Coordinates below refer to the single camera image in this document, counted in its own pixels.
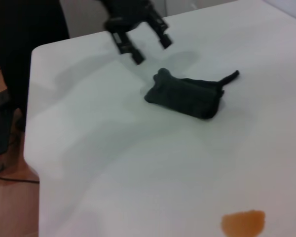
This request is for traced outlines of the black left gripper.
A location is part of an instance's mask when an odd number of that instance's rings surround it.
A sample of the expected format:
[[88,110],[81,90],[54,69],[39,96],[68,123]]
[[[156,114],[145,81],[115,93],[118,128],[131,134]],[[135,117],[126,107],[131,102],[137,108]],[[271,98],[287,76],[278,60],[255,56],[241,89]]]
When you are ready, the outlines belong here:
[[159,37],[159,42],[164,49],[167,49],[172,44],[172,40],[165,33],[168,25],[156,11],[151,1],[102,0],[101,4],[109,15],[104,27],[111,32],[119,53],[130,54],[137,65],[143,63],[145,58],[133,45],[126,32],[146,22]]

